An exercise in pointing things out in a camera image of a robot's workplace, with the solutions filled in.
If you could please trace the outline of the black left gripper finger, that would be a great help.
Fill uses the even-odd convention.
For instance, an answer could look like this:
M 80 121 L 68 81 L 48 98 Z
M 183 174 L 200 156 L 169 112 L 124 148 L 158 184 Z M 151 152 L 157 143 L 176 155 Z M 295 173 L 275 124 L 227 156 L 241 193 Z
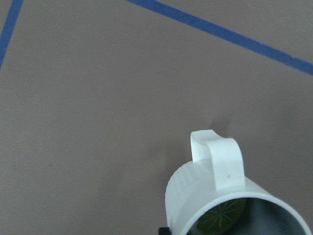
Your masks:
M 169 227 L 160 227 L 158 229 L 158 235 L 170 235 Z

